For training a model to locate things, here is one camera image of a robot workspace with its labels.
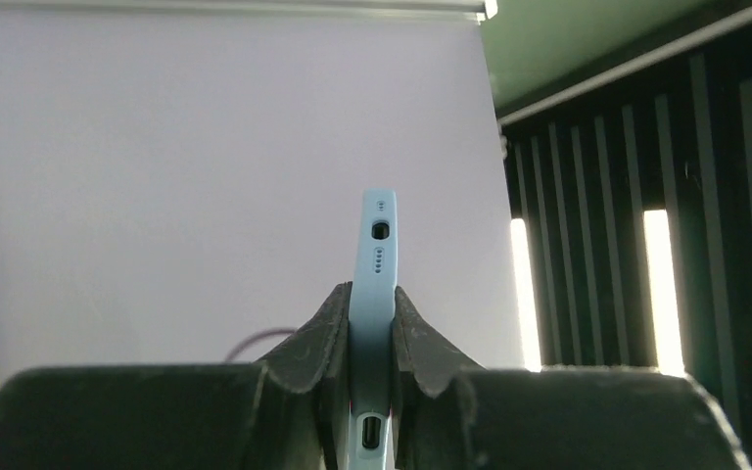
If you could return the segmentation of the phone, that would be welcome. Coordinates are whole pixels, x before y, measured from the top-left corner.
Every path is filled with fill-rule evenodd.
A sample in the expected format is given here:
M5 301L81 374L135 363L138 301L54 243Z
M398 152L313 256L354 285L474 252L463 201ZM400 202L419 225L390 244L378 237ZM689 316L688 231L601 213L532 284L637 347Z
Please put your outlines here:
M398 282L396 225L396 193L365 191L349 303L349 469L386 467Z

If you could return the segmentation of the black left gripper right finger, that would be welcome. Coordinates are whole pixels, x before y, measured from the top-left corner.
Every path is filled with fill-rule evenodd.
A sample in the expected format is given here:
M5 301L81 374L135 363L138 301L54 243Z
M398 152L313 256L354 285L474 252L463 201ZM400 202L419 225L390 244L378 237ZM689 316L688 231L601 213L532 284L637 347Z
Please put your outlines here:
M487 369L396 291L400 469L747 469L718 402L651 368Z

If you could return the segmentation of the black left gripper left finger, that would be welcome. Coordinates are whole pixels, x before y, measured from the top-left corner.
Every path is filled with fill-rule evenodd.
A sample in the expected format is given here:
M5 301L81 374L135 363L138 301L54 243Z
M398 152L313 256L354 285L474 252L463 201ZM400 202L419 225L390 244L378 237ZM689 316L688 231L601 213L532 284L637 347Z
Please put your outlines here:
M0 469L337 469L351 285L260 359L38 367L0 389Z

